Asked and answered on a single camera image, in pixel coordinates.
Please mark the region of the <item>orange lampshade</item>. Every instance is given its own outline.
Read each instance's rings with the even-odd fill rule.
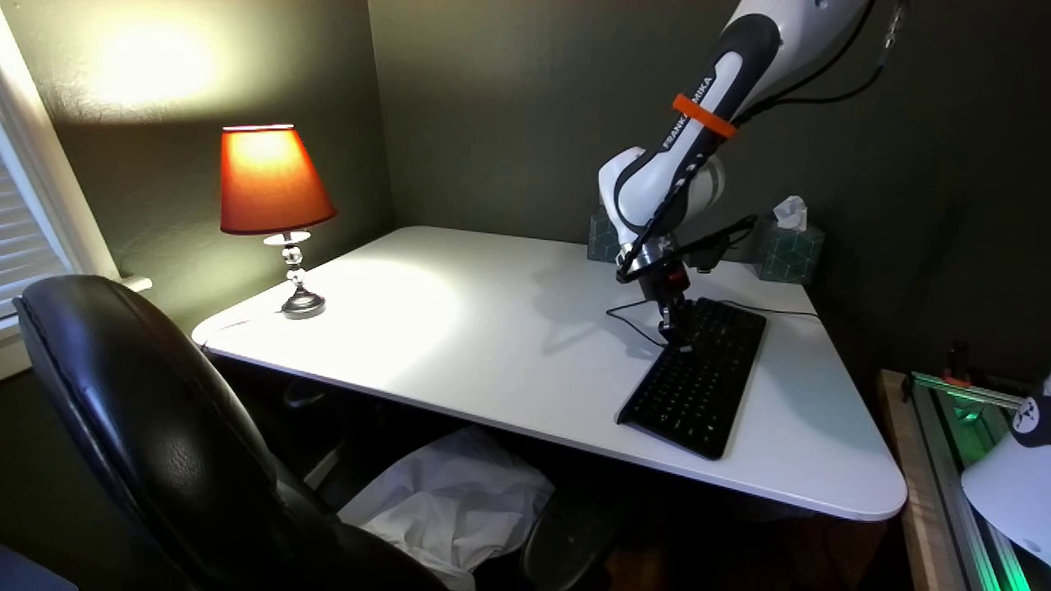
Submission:
[[[222,234],[286,234],[336,216],[293,124],[233,124],[221,138]]]

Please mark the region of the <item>chair backrest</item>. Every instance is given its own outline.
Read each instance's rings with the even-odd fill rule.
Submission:
[[[255,423],[138,291],[56,276],[16,303],[25,353],[111,500],[205,589],[383,589],[431,583],[345,528],[267,450]]]

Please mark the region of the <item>floor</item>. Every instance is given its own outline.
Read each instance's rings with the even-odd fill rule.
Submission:
[[[277,446],[289,463],[307,463],[325,433],[305,423],[279,423],[270,415]],[[392,410],[392,433],[443,430],[421,417]],[[910,589],[898,521],[849,525],[797,517],[781,507],[653,476],[646,469],[593,467],[556,446],[526,445],[523,453],[559,474],[596,469],[605,491],[630,491],[630,511],[607,555],[611,591],[867,591]],[[73,577],[78,589],[177,589],[157,555],[132,534],[107,507],[91,474],[78,463],[63,426],[53,419],[34,377],[0,383],[0,546]]]

